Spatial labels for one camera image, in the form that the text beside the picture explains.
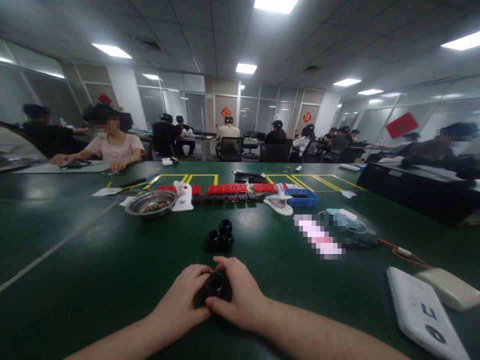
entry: green workbench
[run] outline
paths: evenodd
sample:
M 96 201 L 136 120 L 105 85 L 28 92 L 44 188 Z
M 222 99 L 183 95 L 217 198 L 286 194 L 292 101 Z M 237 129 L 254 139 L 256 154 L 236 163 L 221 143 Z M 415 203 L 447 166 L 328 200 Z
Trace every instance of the green workbench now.
M 301 237 L 292 217 L 260 202 L 200 205 L 194 211 L 142 222 L 117 205 L 122 193 L 91 197 L 110 181 L 117 187 L 155 173 L 165 175 L 156 185 L 187 179 L 201 185 L 203 193 L 215 179 L 219 185 L 232 184 L 231 169 L 265 173 L 283 183 L 301 182 L 315 190 L 320 201 L 315 209 L 295 208 L 296 214 L 344 208 L 359 215 L 381 239 L 480 288 L 478 228 L 449 228 L 359 189 L 354 185 L 359 173 L 335 164 L 304 164 L 300 173 L 289 172 L 289 178 L 282 173 L 284 164 L 160 165 L 139 163 L 113 176 L 0 176 L 0 284 L 63 242 L 0 292 L 2 359 L 65 357 L 146 316 L 183 268 L 195 263 L 214 266 L 212 255 L 203 250 L 204 238 L 225 218 L 232 221 L 235 237 L 226 255 L 247 265 L 265 295 L 365 331 L 412 359 L 433 359 L 399 330 L 385 273 L 389 266 L 410 274 L 421 267 L 399 259 L 386 246 L 347 250 L 339 260 L 322 259 Z M 356 196 L 348 199 L 338 189 L 352 190 Z M 480 308 L 446 311 L 470 357 L 478 359 Z M 214 316 L 154 356 L 193 357 L 284 356 L 263 339 Z

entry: black rubber part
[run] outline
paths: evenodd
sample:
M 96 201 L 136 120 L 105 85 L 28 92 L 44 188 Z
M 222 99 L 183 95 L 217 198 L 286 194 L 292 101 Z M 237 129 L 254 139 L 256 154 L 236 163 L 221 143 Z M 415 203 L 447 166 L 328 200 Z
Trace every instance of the black rubber part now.
M 230 250 L 234 244 L 234 235 L 231 232 L 226 232 L 221 236 L 221 249 Z
M 233 230 L 232 222 L 228 219 L 223 219 L 220 221 L 218 228 L 220 230 L 220 234 L 231 233 Z
M 208 252 L 215 252 L 220 249 L 221 236 L 217 230 L 210 231 L 205 237 L 205 248 Z

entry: air vent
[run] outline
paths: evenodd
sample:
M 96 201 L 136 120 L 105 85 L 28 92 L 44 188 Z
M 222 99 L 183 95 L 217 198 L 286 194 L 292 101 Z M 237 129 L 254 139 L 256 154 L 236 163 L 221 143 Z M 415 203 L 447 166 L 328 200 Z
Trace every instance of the air vent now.
M 306 73 L 314 73 L 314 72 L 320 70 L 321 68 L 322 68 L 321 66 L 310 65 L 310 66 L 304 68 L 303 71 L 306 72 Z
M 163 51 L 157 40 L 154 38 L 132 36 L 132 39 L 145 50 Z

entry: white holder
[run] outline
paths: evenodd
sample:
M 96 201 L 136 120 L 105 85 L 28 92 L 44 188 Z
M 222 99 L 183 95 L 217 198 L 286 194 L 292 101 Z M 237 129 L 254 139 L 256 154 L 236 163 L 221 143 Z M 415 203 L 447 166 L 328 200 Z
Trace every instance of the white holder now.
M 176 189 L 178 198 L 176 199 L 175 205 L 173 205 L 171 210 L 173 212 L 193 210 L 194 206 L 192 205 L 192 187 L 190 184 L 184 183 L 183 181 L 174 181 L 173 186 Z
M 285 195 L 284 187 L 281 183 L 275 184 L 276 194 L 267 196 L 263 202 L 283 216 L 293 215 L 294 210 L 287 204 L 287 200 L 292 197 Z

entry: ceiling light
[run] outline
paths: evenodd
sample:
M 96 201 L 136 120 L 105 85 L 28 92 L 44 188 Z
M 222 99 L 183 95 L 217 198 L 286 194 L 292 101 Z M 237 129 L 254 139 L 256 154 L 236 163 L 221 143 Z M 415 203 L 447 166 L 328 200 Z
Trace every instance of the ceiling light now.
M 121 48 L 116 47 L 116 46 L 100 45 L 100 44 L 94 44 L 94 43 L 92 43 L 92 45 L 94 47 L 96 47 L 97 49 L 102 50 L 104 53 L 107 53 L 108 55 L 116 57 L 116 58 L 125 58 L 125 59 L 131 59 L 132 58 L 130 55 L 128 55 Z
M 257 70 L 257 65 L 248 65 L 239 63 L 236 66 L 237 73 L 253 74 Z
M 402 95 L 401 92 L 389 92 L 388 94 L 383 94 L 383 95 L 380 95 L 380 96 L 383 96 L 384 98 L 395 98 L 395 97 L 398 97 Z
M 14 64 L 14 62 L 12 60 L 6 59 L 4 57 L 0 57 L 0 61 L 3 62 L 3 63 Z
M 347 87 L 347 86 L 350 86 L 350 85 L 353 85 L 353 84 L 358 84 L 358 83 L 361 83 L 361 82 L 362 82 L 362 80 L 345 79 L 345 80 L 336 82 L 333 85 Z
M 433 99 L 453 99 L 453 98 L 461 98 L 464 96 L 463 94 L 445 94 L 445 95 L 437 95 L 432 96 Z
M 255 0 L 255 9 L 290 14 L 299 0 Z
M 461 37 L 457 40 L 447 42 L 443 44 L 443 48 L 453 49 L 453 50 L 467 50 L 480 45 L 480 31 L 474 34 Z
M 159 78 L 157 75 L 152 75 L 152 74 L 142 74 L 144 77 L 150 80 L 160 80 L 163 81 L 161 78 Z
M 360 91 L 360 95 L 373 95 L 373 94 L 380 94 L 383 93 L 383 90 L 377 90 L 377 89 L 370 89 L 370 90 L 365 90 L 365 91 Z

